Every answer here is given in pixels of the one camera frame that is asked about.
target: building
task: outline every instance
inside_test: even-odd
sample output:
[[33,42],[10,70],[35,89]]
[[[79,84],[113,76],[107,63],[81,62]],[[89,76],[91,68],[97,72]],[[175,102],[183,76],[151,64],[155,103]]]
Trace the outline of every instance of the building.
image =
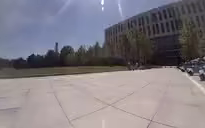
[[55,53],[59,53],[58,51],[58,42],[55,42],[55,49],[54,49]]
[[176,64],[181,56],[179,34],[185,20],[204,37],[205,0],[182,0],[140,13],[105,29],[105,42],[114,45],[114,56],[120,56],[120,35],[134,28],[154,42],[156,63]]

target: lawn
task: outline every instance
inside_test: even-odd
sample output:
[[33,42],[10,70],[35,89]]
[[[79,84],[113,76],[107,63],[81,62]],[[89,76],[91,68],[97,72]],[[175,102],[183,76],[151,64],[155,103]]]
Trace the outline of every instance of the lawn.
[[11,68],[11,69],[0,70],[0,79],[99,73],[99,72],[112,72],[112,71],[124,71],[124,70],[126,70],[126,67],[122,67],[122,66],[55,67],[55,68],[20,69],[20,70]]

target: pavement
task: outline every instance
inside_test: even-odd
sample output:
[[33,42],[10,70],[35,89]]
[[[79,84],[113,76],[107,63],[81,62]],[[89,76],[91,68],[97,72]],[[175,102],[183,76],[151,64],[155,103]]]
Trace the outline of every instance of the pavement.
[[1,79],[0,128],[205,128],[205,94],[174,68]]

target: treeline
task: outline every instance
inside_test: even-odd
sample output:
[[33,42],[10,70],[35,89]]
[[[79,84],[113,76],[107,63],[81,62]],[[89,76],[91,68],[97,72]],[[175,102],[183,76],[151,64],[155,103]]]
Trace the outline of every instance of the treeline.
[[59,66],[114,66],[125,65],[121,58],[106,57],[104,47],[98,42],[90,47],[80,46],[77,51],[72,46],[64,46],[60,52],[48,50],[45,55],[31,54],[26,59],[12,60],[16,69]]

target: sky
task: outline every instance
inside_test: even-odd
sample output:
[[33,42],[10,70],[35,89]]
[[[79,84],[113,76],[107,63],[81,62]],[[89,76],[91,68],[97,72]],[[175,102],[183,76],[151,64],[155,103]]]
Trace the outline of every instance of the sky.
[[55,42],[104,42],[104,29],[176,0],[0,0],[0,57],[45,54]]

